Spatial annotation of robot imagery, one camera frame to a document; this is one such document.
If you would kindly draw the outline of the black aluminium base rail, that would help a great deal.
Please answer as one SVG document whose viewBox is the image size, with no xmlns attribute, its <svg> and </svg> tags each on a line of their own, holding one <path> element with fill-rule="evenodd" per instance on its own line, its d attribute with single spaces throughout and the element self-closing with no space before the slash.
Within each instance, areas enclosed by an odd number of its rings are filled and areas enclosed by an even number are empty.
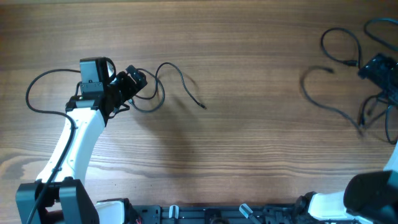
<svg viewBox="0 0 398 224">
<path fill-rule="evenodd" d="M 293 204 L 267 204 L 263 207 L 247 205 L 218 207 L 180 207 L 171 205 L 133 205 L 129 223 L 137 224 L 191 224 L 191 223 L 356 223 L 356 220 L 317 220 L 304 208 Z"/>
</svg>

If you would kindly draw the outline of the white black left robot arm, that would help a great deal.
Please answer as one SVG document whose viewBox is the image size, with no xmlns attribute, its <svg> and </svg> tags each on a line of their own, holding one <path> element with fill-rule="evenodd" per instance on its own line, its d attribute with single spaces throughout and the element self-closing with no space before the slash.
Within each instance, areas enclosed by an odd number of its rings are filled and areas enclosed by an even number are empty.
<svg viewBox="0 0 398 224">
<path fill-rule="evenodd" d="M 21 184 L 16 203 L 22 223 L 134 223 L 139 215 L 129 200 L 93 203 L 84 181 L 94 146 L 108 120 L 129 110 L 126 104 L 147 85 L 130 65 L 117 73 L 110 58 L 80 60 L 81 81 L 60 113 L 65 125 L 35 182 Z"/>
</svg>

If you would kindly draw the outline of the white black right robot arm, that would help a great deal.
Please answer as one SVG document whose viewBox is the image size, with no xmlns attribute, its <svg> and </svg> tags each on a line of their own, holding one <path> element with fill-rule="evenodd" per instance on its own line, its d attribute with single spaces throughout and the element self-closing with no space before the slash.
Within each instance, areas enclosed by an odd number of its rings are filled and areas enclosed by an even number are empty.
<svg viewBox="0 0 398 224">
<path fill-rule="evenodd" d="M 380 116 L 388 118 L 397 106 L 397 62 L 377 54 L 358 71 L 382 91 L 372 98 L 387 105 Z M 397 223 L 397 152 L 384 169 L 354 176 L 346 189 L 332 194 L 313 193 L 303 203 L 304 216 L 322 223 Z"/>
</svg>

